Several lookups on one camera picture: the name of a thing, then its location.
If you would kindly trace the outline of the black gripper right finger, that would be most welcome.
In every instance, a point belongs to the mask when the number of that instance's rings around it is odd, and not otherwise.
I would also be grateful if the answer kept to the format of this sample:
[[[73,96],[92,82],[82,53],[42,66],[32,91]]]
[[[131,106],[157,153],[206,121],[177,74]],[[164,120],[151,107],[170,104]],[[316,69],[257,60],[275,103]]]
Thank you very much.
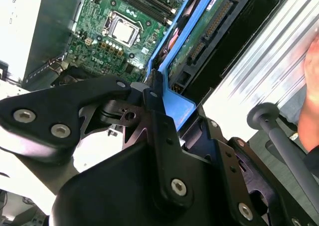
[[[219,125],[205,116],[202,105],[184,128],[185,149],[210,160],[222,179],[230,226],[312,226],[302,209],[249,145],[226,140]]]

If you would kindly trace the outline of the person's hand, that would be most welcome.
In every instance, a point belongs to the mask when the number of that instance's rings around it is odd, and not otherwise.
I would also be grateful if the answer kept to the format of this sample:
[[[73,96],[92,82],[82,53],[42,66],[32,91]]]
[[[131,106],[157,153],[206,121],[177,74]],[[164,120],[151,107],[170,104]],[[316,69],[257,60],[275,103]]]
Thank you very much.
[[[304,62],[306,96],[301,109],[298,134],[304,148],[310,152],[319,145],[319,37],[316,36]]]

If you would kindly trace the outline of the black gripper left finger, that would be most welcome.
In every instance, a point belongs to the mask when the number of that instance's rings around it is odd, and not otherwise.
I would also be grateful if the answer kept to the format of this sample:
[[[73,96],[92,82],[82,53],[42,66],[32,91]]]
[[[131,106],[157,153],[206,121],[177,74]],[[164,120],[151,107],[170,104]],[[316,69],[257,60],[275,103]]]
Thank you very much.
[[[149,149],[146,192],[152,199],[163,207],[188,208],[191,189],[179,194],[171,185],[187,178],[177,166],[181,148],[158,84],[138,90],[105,75],[0,102],[0,127],[10,136],[5,150],[48,164],[68,161],[82,139],[113,124],[124,128],[125,147],[141,143]]]

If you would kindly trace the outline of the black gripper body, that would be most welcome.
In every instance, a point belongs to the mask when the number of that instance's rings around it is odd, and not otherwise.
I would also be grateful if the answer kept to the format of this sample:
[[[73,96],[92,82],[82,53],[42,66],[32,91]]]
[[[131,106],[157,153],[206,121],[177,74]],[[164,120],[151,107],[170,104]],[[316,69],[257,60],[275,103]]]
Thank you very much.
[[[52,226],[228,226],[221,175],[210,160],[181,148],[178,168],[186,183],[172,181],[179,194],[192,192],[188,208],[158,205],[146,192],[149,149],[141,143],[74,176],[60,190],[50,216]]]

